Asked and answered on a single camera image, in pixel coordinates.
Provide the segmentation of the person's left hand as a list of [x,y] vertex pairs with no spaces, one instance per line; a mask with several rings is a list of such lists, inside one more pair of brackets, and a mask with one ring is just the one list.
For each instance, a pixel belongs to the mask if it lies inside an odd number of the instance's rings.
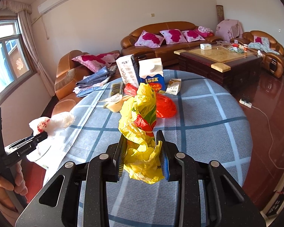
[[20,194],[21,196],[25,196],[28,193],[22,173],[22,167],[19,162],[16,164],[15,184],[16,185],[13,186],[11,182],[0,176],[0,203],[2,203],[4,207],[13,211],[15,211],[16,208],[9,198],[7,191],[14,191],[16,194]]

